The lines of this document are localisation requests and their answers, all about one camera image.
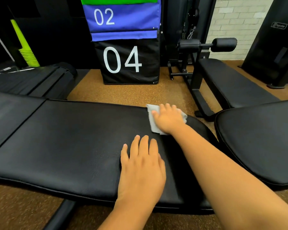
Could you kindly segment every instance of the soft plyo box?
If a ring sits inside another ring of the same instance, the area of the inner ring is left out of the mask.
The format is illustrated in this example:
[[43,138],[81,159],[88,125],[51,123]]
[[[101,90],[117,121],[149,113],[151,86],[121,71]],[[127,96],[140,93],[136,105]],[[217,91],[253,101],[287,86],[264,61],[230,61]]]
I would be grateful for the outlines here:
[[158,0],[81,0],[83,5],[122,5],[122,4],[140,4],[156,3]]
[[92,41],[157,38],[161,0],[141,4],[85,4],[83,9]]

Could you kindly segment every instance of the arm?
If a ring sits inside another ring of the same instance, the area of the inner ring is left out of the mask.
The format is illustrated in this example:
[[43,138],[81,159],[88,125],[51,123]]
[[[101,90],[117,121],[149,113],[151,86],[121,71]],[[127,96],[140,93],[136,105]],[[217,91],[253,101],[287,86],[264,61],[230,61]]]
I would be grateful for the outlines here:
[[153,115],[179,143],[225,229],[288,229],[288,204],[184,124],[181,110],[160,105],[160,114]]
[[121,152],[122,172],[118,198],[113,211],[99,230],[138,230],[144,225],[159,201],[166,180],[165,163],[158,153],[155,139],[136,136],[131,144],[130,158],[127,145]]

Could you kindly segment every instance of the brown rubber flooring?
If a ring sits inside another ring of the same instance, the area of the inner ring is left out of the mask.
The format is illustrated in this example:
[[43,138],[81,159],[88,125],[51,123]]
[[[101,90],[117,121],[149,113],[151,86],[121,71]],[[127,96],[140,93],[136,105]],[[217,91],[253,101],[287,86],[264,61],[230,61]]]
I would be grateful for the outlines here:
[[[272,90],[262,82],[237,68],[241,61],[226,61],[241,74],[256,82],[281,100],[288,100],[288,85],[285,89]],[[213,111],[221,110],[220,105],[203,82],[201,92]],[[104,85],[99,70],[91,70],[71,92],[68,100],[97,101],[134,106],[170,103],[194,116],[196,104],[181,77],[169,79],[167,68],[161,68],[158,85]],[[206,123],[214,132],[213,124]],[[288,203],[288,190],[278,192]],[[27,190],[0,185],[0,230],[42,229],[62,199]],[[111,212],[111,208],[101,206],[79,207],[69,225],[69,230],[97,229]],[[192,216],[153,213],[145,229],[221,229],[215,215]]]

